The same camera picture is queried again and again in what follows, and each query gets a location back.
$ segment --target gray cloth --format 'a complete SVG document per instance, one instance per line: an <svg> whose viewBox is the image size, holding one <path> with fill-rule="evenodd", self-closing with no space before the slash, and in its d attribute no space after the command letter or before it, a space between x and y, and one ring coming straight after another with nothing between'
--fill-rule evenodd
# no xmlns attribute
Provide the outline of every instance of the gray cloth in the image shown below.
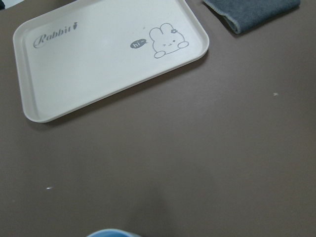
<svg viewBox="0 0 316 237"><path fill-rule="evenodd" d="M204 0L240 34L267 19L298 7L300 0Z"/></svg>

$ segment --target cup rim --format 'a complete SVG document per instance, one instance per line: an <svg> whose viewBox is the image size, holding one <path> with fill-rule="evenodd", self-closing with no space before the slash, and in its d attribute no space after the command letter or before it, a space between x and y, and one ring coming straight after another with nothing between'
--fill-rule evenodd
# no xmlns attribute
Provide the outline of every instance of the cup rim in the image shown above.
<svg viewBox="0 0 316 237"><path fill-rule="evenodd" d="M106 232L110 232L110 231L116 232L118 234L126 235L126 237L133 237L131 233L126 232L126 231L122 231L122 230L119 230L119 229L104 229L104 230L100 230L100 231L94 232L94 233L88 235L87 237L94 237L97 234L106 233Z"/></svg>

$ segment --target tray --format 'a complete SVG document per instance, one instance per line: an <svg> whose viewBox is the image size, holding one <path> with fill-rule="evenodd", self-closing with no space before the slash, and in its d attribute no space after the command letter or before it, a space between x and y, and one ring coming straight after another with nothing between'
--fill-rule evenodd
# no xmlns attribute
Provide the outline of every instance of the tray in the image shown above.
<svg viewBox="0 0 316 237"><path fill-rule="evenodd" d="M23 111L48 122L201 58L184 0L77 0L13 36Z"/></svg>

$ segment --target cartoon bunny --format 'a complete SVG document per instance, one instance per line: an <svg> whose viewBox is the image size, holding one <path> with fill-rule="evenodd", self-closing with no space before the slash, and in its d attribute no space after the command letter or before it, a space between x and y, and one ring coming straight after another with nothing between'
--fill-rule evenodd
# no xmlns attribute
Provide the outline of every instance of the cartoon bunny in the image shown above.
<svg viewBox="0 0 316 237"><path fill-rule="evenodd" d="M153 40L153 49L156 52L155 58L161 58L189 45L183 35L169 23L151 29L149 36Z"/></svg>

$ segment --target speech bubble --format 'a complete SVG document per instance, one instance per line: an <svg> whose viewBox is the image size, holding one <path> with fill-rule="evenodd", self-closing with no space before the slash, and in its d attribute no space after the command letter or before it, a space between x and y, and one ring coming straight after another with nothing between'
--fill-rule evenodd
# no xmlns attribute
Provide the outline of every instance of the speech bubble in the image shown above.
<svg viewBox="0 0 316 237"><path fill-rule="evenodd" d="M146 39L139 39L139 40L136 40L133 43L131 43L130 47L131 48L140 48L146 43L147 43Z"/></svg>

